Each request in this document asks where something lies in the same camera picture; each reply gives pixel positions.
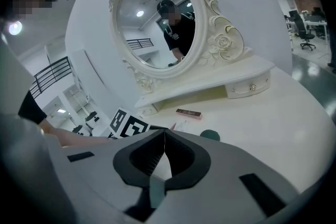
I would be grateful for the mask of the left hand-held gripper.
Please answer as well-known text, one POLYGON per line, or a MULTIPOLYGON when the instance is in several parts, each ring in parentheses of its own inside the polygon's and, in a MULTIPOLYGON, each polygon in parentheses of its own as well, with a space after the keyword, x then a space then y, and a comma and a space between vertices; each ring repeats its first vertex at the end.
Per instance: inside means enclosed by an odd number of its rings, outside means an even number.
POLYGON ((120 139, 134 136, 150 130, 168 130, 167 127, 151 125, 139 116, 131 114, 124 108, 118 108, 109 124, 110 135, 108 139, 120 139))

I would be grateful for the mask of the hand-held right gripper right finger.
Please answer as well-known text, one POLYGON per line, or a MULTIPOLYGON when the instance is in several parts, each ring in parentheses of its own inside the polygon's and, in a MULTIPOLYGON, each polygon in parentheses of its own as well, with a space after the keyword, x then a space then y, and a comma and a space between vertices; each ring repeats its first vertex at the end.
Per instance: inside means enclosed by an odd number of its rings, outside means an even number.
POLYGON ((168 191, 152 218, 264 218, 239 179, 246 174, 257 175, 285 204, 299 195, 281 174, 245 150, 193 134, 177 134, 203 147, 211 166, 194 187, 168 191))

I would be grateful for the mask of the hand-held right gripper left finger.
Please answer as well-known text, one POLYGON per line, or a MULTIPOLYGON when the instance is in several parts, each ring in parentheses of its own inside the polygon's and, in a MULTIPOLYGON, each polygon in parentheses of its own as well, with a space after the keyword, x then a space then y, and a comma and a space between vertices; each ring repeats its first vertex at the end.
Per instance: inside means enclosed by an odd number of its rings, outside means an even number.
POLYGON ((132 221, 125 213, 135 207, 142 188, 127 185, 113 167, 115 154, 158 134, 149 131, 133 137, 84 147, 64 147, 51 139, 51 161, 69 199, 74 221, 132 221))

